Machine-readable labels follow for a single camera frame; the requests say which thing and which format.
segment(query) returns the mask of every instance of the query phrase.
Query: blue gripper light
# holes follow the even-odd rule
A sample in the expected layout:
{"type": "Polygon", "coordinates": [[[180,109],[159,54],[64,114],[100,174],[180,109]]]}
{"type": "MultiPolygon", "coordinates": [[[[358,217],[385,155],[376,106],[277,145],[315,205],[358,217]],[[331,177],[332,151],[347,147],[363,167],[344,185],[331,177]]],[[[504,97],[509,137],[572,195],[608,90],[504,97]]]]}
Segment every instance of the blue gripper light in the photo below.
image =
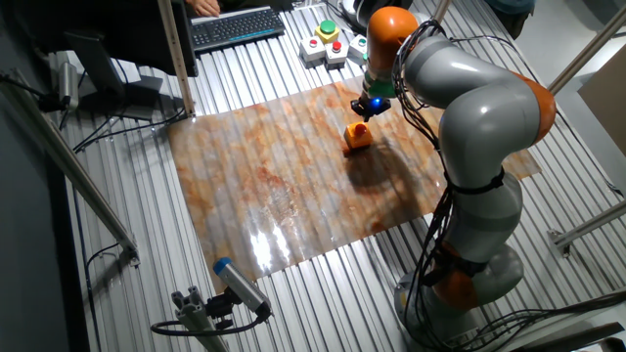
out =
{"type": "Polygon", "coordinates": [[[370,107],[372,108],[372,110],[378,110],[380,109],[381,104],[382,104],[381,98],[373,98],[372,101],[370,102],[370,107]]]}

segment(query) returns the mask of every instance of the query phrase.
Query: marble-patterned mat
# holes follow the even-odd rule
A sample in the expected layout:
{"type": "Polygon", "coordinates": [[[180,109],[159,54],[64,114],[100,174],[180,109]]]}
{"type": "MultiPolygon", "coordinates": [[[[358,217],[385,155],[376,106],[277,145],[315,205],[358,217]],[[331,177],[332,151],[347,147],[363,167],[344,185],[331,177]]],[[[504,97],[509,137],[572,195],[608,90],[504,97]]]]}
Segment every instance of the marble-patterned mat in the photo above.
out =
{"type": "MultiPolygon", "coordinates": [[[[346,153],[361,80],[168,128],[209,266],[229,256],[257,279],[432,212],[445,187],[441,163],[397,101],[371,120],[374,144],[346,153]]],[[[423,112],[436,132],[442,111],[423,112]]],[[[504,166],[518,179],[540,171],[527,151],[504,166]]]]}

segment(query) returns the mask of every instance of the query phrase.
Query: person's hand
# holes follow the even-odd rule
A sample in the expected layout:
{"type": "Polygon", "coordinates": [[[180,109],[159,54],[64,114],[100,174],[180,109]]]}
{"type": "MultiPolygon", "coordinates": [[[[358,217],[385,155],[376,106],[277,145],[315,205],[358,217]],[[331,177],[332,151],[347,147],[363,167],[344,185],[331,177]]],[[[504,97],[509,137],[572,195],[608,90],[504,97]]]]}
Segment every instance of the person's hand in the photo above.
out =
{"type": "Polygon", "coordinates": [[[198,16],[219,17],[217,0],[187,0],[198,16]]]}

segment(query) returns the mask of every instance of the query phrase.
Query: table surface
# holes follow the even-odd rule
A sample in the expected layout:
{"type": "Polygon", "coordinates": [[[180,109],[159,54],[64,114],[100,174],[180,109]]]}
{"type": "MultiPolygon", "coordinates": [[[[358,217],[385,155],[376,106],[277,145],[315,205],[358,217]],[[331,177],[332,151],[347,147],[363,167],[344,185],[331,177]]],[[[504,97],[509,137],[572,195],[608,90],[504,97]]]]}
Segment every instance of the table surface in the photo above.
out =
{"type": "MultiPolygon", "coordinates": [[[[419,0],[412,10],[432,14],[435,6],[434,1],[419,0]]],[[[283,13],[286,35],[201,55],[201,74],[190,79],[198,115],[248,107],[361,76],[362,68],[354,63],[340,70],[306,69],[296,56],[298,40],[309,36],[316,23],[333,16],[325,6],[283,13]]],[[[443,25],[455,37],[505,36],[482,0],[455,1],[443,25]]],[[[352,37],[348,31],[340,35],[346,42],[352,37]]],[[[472,41],[461,46],[485,61],[530,75],[521,60],[498,43],[472,41]]],[[[179,95],[175,77],[146,67],[140,71],[164,78],[161,93],[179,95]]],[[[177,108],[163,101],[155,120],[177,108]]],[[[74,146],[103,121],[71,118],[64,136],[74,146]]],[[[142,124],[113,118],[110,128],[117,131],[142,124]]],[[[622,220],[576,241],[568,259],[551,248],[546,236],[549,229],[569,230],[619,201],[578,140],[577,133],[558,118],[550,134],[530,149],[543,171],[521,182],[521,223],[508,241],[523,260],[525,276],[507,296],[472,311],[480,326],[513,310],[562,307],[625,286],[622,220]]],[[[214,294],[166,134],[147,128],[115,136],[78,157],[136,237],[141,258],[137,269],[118,267],[116,248],[94,260],[89,269],[102,350],[201,351],[192,338],[150,332],[150,324],[174,319],[171,292],[186,292],[194,285],[204,297],[214,294]]],[[[114,239],[81,198],[75,211],[70,183],[68,199],[76,256],[82,262],[78,218],[88,256],[114,239]]],[[[226,337],[231,350],[411,350],[410,338],[399,328],[393,310],[392,292],[399,278],[415,267],[425,220],[402,224],[258,280],[275,317],[267,325],[226,337]]],[[[85,275],[82,270],[79,274],[90,343],[98,350],[85,275]]],[[[252,319],[246,308],[235,310],[236,326],[252,319]]]]}
{"type": "MultiPolygon", "coordinates": [[[[434,211],[443,166],[399,102],[370,121],[372,144],[350,152],[343,133],[363,121],[350,106],[362,91],[354,77],[168,127],[209,265],[230,257],[256,280],[434,211]]],[[[441,113],[422,109],[434,133],[441,113]]],[[[503,166],[517,179],[540,171],[529,151],[503,166]]]]}

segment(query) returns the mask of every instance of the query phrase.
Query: keyboard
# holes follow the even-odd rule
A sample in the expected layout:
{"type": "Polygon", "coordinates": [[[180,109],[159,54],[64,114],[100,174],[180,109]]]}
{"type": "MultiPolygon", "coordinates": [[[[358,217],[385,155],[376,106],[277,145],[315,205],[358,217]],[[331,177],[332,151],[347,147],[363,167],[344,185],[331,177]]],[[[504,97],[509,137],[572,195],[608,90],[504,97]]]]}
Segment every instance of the keyboard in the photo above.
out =
{"type": "Polygon", "coordinates": [[[192,20],[195,52],[206,52],[282,35],[285,25],[269,6],[192,20]]]}

